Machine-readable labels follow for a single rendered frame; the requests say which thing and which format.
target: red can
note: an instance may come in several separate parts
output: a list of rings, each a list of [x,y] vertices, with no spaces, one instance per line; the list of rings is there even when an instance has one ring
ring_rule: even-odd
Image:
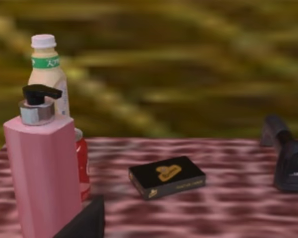
[[[90,180],[87,173],[88,170],[88,150],[87,143],[83,138],[83,132],[80,129],[75,128],[76,138],[76,152],[78,159],[78,174],[80,184],[80,196],[81,200],[88,199],[90,194]]]

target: yellow and brown background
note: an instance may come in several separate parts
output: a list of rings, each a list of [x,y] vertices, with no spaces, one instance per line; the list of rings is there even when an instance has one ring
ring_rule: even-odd
[[[0,147],[41,33],[85,136],[298,136],[298,0],[0,0]]]

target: pink bottle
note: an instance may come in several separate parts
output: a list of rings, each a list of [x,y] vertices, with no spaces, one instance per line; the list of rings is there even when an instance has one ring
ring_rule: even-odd
[[[74,120],[55,115],[60,90],[23,94],[21,116],[3,125],[19,219],[24,238],[52,238],[82,210]]]

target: green label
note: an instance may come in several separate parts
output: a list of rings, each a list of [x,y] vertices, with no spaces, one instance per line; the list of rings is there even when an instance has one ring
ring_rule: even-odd
[[[33,68],[55,68],[60,65],[59,56],[54,56],[50,58],[35,58],[32,57],[32,67]]]

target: table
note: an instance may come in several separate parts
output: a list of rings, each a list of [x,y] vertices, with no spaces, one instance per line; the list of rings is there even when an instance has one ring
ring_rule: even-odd
[[[89,138],[93,194],[104,194],[106,238],[298,238],[298,194],[272,187],[276,155],[246,139]],[[207,186],[143,201],[130,166],[189,156]],[[21,238],[0,151],[0,238]]]

